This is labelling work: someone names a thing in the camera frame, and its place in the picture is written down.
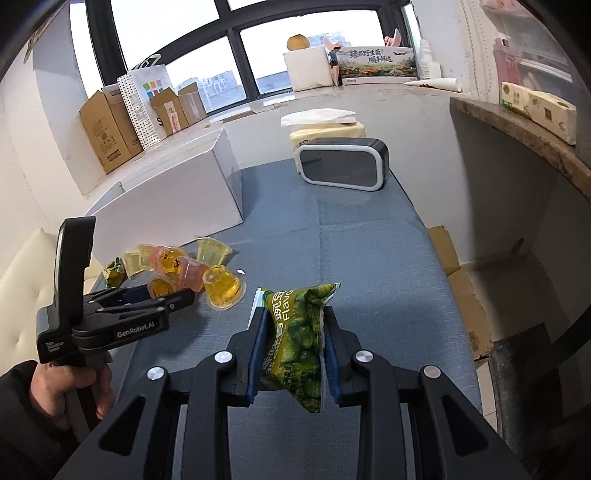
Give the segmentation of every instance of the white leather sofa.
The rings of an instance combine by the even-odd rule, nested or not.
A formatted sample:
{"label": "white leather sofa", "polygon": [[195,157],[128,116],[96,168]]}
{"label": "white leather sofa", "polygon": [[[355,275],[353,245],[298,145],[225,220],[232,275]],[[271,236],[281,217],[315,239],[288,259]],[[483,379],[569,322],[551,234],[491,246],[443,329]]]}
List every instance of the white leather sofa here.
{"label": "white leather sofa", "polygon": [[[0,278],[0,375],[25,360],[37,360],[37,310],[53,302],[55,235],[35,230]],[[85,293],[102,266],[92,258]]]}

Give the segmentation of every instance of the paper cone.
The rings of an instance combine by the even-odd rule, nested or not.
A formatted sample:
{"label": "paper cone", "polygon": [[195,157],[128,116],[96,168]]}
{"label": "paper cone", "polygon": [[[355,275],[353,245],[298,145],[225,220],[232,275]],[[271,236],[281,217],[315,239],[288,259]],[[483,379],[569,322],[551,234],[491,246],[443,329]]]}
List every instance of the paper cone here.
{"label": "paper cone", "polygon": [[405,85],[411,85],[414,87],[438,88],[440,90],[449,90],[450,92],[462,91],[462,87],[460,87],[460,84],[458,83],[457,79],[451,78],[413,80],[412,82],[406,82]]}

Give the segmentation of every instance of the green candy wrapper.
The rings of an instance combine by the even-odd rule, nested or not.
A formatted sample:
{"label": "green candy wrapper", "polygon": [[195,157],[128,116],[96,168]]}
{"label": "green candy wrapper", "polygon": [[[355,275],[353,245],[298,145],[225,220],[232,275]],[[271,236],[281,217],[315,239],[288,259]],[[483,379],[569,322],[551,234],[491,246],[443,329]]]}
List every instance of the green candy wrapper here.
{"label": "green candy wrapper", "polygon": [[322,406],[324,348],[323,309],[340,283],[272,292],[256,291],[256,307],[264,306],[275,323],[263,362],[261,390],[287,390],[307,411],[319,413]]}
{"label": "green candy wrapper", "polygon": [[127,273],[123,261],[117,257],[103,269],[103,276],[107,288],[119,288],[127,280]]}

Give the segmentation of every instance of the white bottle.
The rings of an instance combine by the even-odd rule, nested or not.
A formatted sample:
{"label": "white bottle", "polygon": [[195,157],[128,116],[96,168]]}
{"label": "white bottle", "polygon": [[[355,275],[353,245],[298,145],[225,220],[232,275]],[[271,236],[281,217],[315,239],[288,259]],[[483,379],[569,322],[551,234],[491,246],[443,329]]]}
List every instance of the white bottle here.
{"label": "white bottle", "polygon": [[422,39],[418,49],[418,72],[421,80],[440,79],[441,65],[433,61],[429,42]]}

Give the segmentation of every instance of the black sleeve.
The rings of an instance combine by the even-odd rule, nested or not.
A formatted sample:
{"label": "black sleeve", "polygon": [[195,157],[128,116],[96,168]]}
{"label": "black sleeve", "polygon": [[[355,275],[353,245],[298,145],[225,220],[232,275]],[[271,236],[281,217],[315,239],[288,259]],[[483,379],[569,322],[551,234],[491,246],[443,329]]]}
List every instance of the black sleeve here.
{"label": "black sleeve", "polygon": [[53,478],[78,446],[31,406],[29,389],[37,363],[21,363],[0,377],[0,478]]}

